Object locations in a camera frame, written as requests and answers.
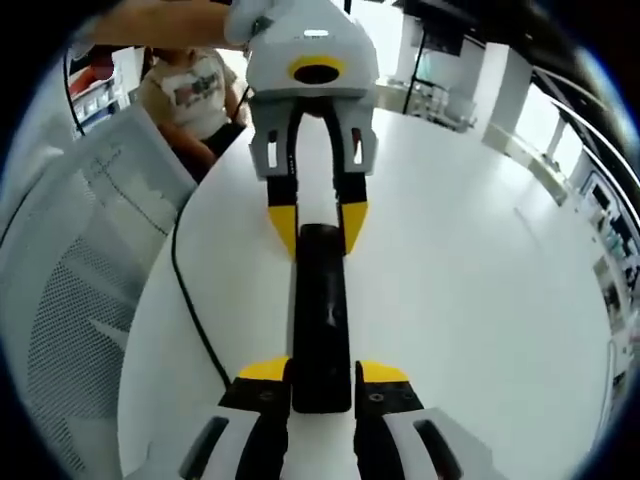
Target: white robotic part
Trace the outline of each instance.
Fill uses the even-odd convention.
[[[369,36],[331,0],[235,0],[225,34],[249,43],[247,83],[256,134],[251,143],[259,178],[287,174],[288,125],[298,97],[329,97],[340,123],[346,172],[370,174],[377,147],[371,129],[378,62]],[[355,163],[353,132],[362,161]],[[276,139],[275,166],[268,144]]]

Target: white table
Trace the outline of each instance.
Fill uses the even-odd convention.
[[[511,480],[560,478],[591,447],[608,381],[610,332],[591,239],[528,170],[472,137],[385,111],[375,112],[374,129],[369,212],[345,262],[352,359],[406,371],[422,403],[489,445]],[[307,117],[300,128],[301,223],[335,223],[325,132]],[[232,377],[287,352],[291,265],[267,218],[250,138],[245,132],[195,192],[178,235],[185,282]],[[147,457],[175,471],[185,440],[173,430],[223,393],[169,247],[126,350],[125,474]],[[344,419],[349,434],[352,418]]]

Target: round white table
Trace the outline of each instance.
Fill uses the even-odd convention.
[[[560,478],[591,447],[607,382],[610,332],[588,229],[570,202],[558,207],[528,170],[471,136],[380,110],[373,126],[369,211],[345,261],[351,358],[404,370],[425,407],[440,407],[487,444],[511,480]],[[196,190],[178,234],[185,282],[231,377],[289,350],[291,263],[267,217],[251,136],[244,132]],[[297,149],[300,224],[335,224],[320,120],[303,119]],[[176,471],[186,440],[175,432],[223,393],[170,243],[126,349],[125,475],[147,460]],[[351,422],[345,417],[347,434]]]

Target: shelf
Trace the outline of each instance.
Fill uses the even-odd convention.
[[[78,121],[79,121],[80,123],[84,123],[84,122],[86,122],[86,121],[87,121],[87,120],[89,120],[91,117],[93,117],[95,114],[97,114],[98,112],[101,112],[101,111],[102,111],[102,110],[104,110],[105,108],[107,108],[107,107],[109,107],[109,106],[113,105],[113,104],[114,104],[114,103],[116,103],[117,101],[118,101],[118,97],[114,97],[114,98],[112,98],[112,99],[111,99],[111,100],[109,100],[107,103],[105,103],[102,107],[98,107],[98,108],[96,108],[93,112],[91,112],[90,114],[85,115],[85,116],[84,116],[84,117],[82,117],[82,118],[78,118]]]
[[[107,83],[112,82],[114,78],[115,78],[115,71],[114,71],[114,74],[111,75],[106,80],[98,80],[97,82],[92,83],[91,86],[86,90],[83,90],[82,92],[76,94],[74,97],[71,98],[71,102],[75,103],[77,100],[80,100],[82,97],[86,96],[87,94],[91,92],[95,92],[102,85],[106,85]]]

